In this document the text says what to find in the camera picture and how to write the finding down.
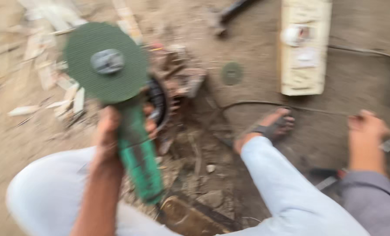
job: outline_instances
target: stone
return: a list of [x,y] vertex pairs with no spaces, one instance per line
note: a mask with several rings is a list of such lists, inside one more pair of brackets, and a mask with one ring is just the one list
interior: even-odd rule
[[204,205],[216,208],[223,204],[223,199],[224,197],[222,190],[212,190],[198,197],[196,200]]
[[208,173],[213,173],[215,170],[216,170],[216,166],[215,165],[208,165],[207,166]]

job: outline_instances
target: person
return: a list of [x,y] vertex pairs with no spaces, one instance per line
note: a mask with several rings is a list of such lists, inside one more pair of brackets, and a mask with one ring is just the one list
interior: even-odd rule
[[390,180],[379,148],[390,130],[366,110],[349,117],[348,124],[350,171],[342,181],[344,207],[371,236],[390,236]]
[[[116,147],[120,122],[102,111],[95,147],[49,155],[12,180],[7,206],[31,236],[176,236],[119,202],[124,170]],[[318,191],[274,146],[294,127],[292,111],[279,108],[234,145],[272,217],[229,236],[368,236],[339,204]]]

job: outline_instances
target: grinder handle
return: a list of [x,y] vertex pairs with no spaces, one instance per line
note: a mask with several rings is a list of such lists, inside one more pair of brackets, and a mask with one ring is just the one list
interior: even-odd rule
[[131,177],[137,196],[145,203],[156,204],[163,196],[163,181],[157,169],[156,148],[145,130],[140,97],[135,96],[114,107],[122,117],[118,130],[119,157]]

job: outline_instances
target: white pants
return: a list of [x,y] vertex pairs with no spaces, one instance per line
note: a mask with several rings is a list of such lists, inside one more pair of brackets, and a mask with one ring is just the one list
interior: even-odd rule
[[[14,219],[31,236],[67,236],[80,209],[95,147],[41,158],[23,169],[7,190]],[[232,236],[368,236],[340,205],[318,191],[264,137],[242,149],[253,181],[272,217]],[[117,235],[173,236],[131,206],[118,204]]]

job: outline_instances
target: green grinding disc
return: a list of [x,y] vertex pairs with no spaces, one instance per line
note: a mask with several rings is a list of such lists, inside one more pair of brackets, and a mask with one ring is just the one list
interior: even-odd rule
[[[108,49],[123,56],[124,66],[111,74],[98,73],[92,56]],[[144,51],[118,27],[91,22],[74,30],[64,49],[71,78],[105,104],[128,100],[139,94],[148,79]]]
[[229,62],[223,67],[221,77],[226,85],[237,84],[243,78],[243,69],[238,63]]

